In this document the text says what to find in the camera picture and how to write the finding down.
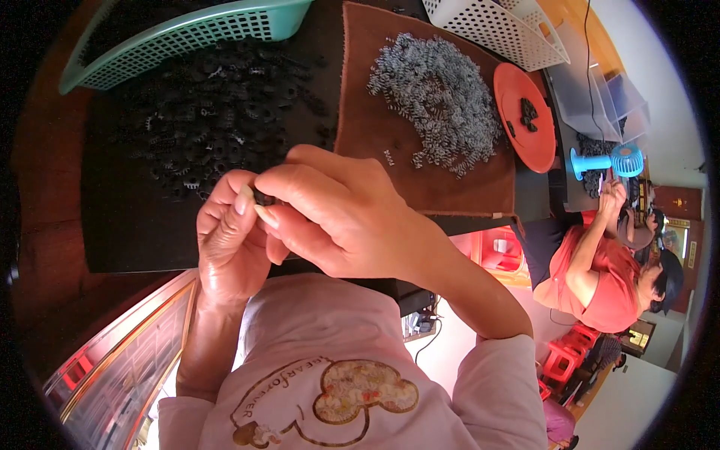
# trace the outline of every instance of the forearm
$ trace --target forearm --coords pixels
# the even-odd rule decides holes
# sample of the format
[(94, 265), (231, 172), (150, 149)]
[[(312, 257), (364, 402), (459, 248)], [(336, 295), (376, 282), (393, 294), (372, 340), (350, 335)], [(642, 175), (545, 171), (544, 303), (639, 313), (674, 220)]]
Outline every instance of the forearm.
[(247, 300), (232, 309), (208, 305), (204, 293), (198, 301), (176, 378), (178, 397), (215, 402), (220, 386), (235, 361), (240, 324)]
[(628, 221), (628, 242), (635, 241), (635, 224), (633, 222)]
[(593, 265), (595, 252), (598, 250), (598, 244), (603, 237), (609, 220), (612, 219), (601, 213), (595, 216), (590, 227), (580, 237), (580, 240), (572, 252), (570, 264), (567, 268), (568, 276), (572, 276), (573, 272), (587, 272), (590, 270), (590, 267)]
[(430, 261), (407, 281), (443, 297), (478, 336), (533, 336), (530, 317), (510, 291), (452, 244)]
[[(620, 209), (612, 211), (608, 216), (608, 222), (605, 225), (605, 236), (608, 239), (617, 239), (618, 237), (618, 219), (620, 218)], [(628, 230), (634, 227), (634, 224), (628, 223)]]

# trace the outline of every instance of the teal plastic basket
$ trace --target teal plastic basket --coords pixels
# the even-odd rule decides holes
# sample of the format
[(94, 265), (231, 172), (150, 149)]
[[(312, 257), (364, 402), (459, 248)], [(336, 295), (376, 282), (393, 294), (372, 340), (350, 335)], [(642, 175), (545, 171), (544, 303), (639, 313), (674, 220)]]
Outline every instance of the teal plastic basket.
[(119, 0), (106, 0), (80, 36), (60, 78), (59, 90), (75, 86), (107, 90), (156, 67), (163, 60), (247, 36), (278, 41), (295, 34), (312, 0), (242, 0), (178, 16), (116, 45), (87, 67), (82, 56), (95, 28)]

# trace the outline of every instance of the red plastic stool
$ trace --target red plastic stool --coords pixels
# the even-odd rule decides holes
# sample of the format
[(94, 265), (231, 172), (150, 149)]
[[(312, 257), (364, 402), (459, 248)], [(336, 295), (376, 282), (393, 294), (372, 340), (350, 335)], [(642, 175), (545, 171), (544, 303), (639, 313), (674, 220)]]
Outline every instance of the red plastic stool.
[(595, 342), (597, 342), (600, 337), (600, 331), (594, 330), (582, 323), (573, 325), (568, 334), (574, 335), (578, 343), (581, 343), (587, 350), (594, 347)]
[(540, 398), (542, 401), (547, 400), (552, 393), (550, 388), (547, 387), (547, 384), (543, 383), (541, 380), (538, 380), (538, 388), (540, 389)]
[(580, 357), (580, 363), (585, 360), (585, 355), (588, 354), (590, 348), (586, 347), (587, 340), (578, 335), (577, 333), (568, 333), (560, 338), (560, 345), (565, 348), (574, 351)]
[(550, 348), (550, 356), (545, 361), (542, 374), (564, 385), (573, 371), (580, 366), (582, 359), (576, 351), (563, 343), (553, 341), (547, 346)]

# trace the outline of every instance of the orange round tray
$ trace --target orange round tray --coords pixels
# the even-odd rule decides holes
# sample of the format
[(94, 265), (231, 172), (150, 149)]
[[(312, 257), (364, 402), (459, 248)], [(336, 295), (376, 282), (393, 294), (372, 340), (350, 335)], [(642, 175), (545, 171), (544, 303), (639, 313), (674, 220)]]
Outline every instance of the orange round tray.
[[(544, 174), (550, 170), (555, 157), (555, 126), (550, 108), (545, 105), (545, 99), (535, 83), (514, 64), (501, 63), (492, 78), (500, 120), (510, 143), (532, 171)], [(538, 127), (536, 132), (529, 132), (528, 128), (520, 123), (522, 98), (530, 100), (538, 112), (538, 118), (532, 121)], [(514, 138), (510, 134), (508, 120), (513, 124)]]

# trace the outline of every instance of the hand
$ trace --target hand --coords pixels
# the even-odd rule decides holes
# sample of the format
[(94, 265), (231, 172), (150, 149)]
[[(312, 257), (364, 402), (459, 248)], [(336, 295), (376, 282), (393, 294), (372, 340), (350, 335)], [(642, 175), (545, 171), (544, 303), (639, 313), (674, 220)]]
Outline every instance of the hand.
[(625, 205), (625, 200), (627, 199), (627, 191), (625, 190), (625, 185), (622, 184), (619, 180), (610, 180), (610, 184), (613, 188), (613, 195), (615, 196), (616, 207), (619, 211), (620, 208)]
[(203, 301), (238, 304), (255, 295), (270, 270), (288, 254), (282, 242), (257, 222), (252, 184), (256, 175), (227, 172), (197, 214), (197, 246)]
[(598, 206), (598, 215), (609, 218), (616, 210), (617, 197), (612, 181), (603, 183), (603, 190), (600, 192), (600, 204)]
[(256, 207), (268, 233), (329, 276), (412, 282), (429, 258), (454, 251), (440, 227), (406, 205), (374, 159), (298, 145), (255, 185), (289, 204)]

